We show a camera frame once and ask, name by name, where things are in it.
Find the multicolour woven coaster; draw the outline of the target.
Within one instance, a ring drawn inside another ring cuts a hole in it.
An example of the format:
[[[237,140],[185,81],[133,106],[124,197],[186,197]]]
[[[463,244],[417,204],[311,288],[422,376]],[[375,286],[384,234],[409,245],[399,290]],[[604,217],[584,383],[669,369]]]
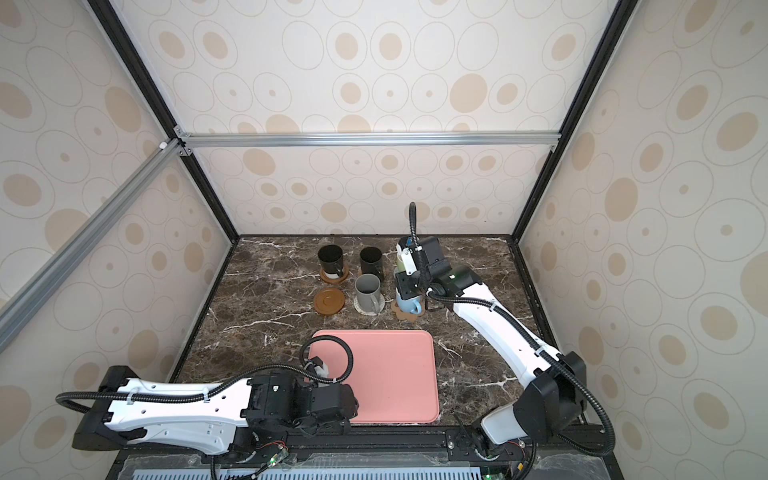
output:
[[[377,316],[381,314],[384,310],[384,306],[382,306],[381,308],[375,309],[374,311],[366,311],[362,307],[360,307],[358,303],[354,303],[354,308],[357,311],[357,313],[359,313],[360,315],[368,316],[368,317]]]

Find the brown wooden coaster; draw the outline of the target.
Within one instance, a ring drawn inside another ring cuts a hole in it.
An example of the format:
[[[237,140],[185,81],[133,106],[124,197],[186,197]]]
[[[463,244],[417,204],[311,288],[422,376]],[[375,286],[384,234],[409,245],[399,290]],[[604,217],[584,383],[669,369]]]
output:
[[[327,284],[338,285],[349,277],[349,269],[345,268],[341,275],[329,274],[325,270],[320,269],[319,276],[320,279]]]
[[[319,290],[313,298],[315,311],[324,316],[338,313],[345,306],[345,294],[335,287],[327,287]]]

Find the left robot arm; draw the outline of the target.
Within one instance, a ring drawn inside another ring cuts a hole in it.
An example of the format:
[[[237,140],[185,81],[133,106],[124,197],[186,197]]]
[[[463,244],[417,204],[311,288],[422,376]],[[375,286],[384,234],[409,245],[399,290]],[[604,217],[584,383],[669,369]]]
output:
[[[73,447],[116,451],[153,444],[207,456],[285,448],[292,437],[343,434],[359,403],[347,384],[350,346],[333,335],[308,340],[300,365],[273,363],[220,383],[157,383],[127,366],[108,369],[95,391],[58,394],[56,403],[81,414]]]

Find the cork paw coaster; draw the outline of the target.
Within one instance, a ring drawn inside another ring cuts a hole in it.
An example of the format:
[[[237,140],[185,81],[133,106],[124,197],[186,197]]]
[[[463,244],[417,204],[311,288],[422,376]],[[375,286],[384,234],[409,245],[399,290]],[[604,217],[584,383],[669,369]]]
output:
[[[403,312],[396,303],[391,305],[391,310],[400,321],[416,322],[422,316],[422,314]]]

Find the black mug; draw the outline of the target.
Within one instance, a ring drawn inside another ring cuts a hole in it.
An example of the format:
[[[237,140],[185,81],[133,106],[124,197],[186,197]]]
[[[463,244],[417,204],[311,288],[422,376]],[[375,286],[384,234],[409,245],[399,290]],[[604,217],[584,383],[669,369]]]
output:
[[[329,274],[341,275],[344,270],[343,249],[335,244],[322,246],[317,252],[321,268]]]
[[[380,281],[384,280],[383,253],[373,246],[364,247],[359,253],[360,272],[375,275]]]

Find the white mug blue handle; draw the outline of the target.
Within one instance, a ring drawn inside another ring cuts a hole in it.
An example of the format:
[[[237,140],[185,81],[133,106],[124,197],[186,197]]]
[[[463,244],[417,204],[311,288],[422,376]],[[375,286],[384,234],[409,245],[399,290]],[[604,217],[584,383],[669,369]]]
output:
[[[422,298],[420,295],[408,299],[397,296],[396,302],[403,314],[419,316],[423,313]]]

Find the green mug white inside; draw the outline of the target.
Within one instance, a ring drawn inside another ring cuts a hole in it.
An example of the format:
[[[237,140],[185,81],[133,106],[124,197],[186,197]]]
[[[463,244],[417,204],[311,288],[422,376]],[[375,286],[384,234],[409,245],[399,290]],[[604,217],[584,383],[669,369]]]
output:
[[[402,249],[399,245],[396,246],[397,254],[396,254],[396,271],[397,272],[403,272],[405,270],[405,266],[402,260]]]

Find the grey mug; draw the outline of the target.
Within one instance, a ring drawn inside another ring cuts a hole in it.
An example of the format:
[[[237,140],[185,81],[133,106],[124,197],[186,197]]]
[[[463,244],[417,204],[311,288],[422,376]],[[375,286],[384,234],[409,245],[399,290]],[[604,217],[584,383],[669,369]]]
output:
[[[355,281],[355,303],[366,311],[374,311],[385,306],[381,294],[381,281],[371,274],[362,274]]]

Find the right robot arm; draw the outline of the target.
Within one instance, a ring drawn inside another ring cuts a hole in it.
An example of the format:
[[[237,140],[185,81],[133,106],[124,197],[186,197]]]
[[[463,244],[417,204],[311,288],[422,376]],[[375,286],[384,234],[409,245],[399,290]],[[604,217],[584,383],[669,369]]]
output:
[[[552,438],[593,457],[611,454],[616,433],[605,408],[587,387],[586,365],[574,352],[561,353],[518,320],[489,286],[466,265],[452,266],[436,237],[417,234],[417,206],[408,206],[410,233],[397,245],[394,275],[400,300],[431,299],[470,324],[505,360],[523,392],[513,403],[485,414],[471,438],[483,458],[498,456],[510,441],[528,438],[533,445]],[[587,408],[603,428],[598,447],[568,437],[564,430]]]

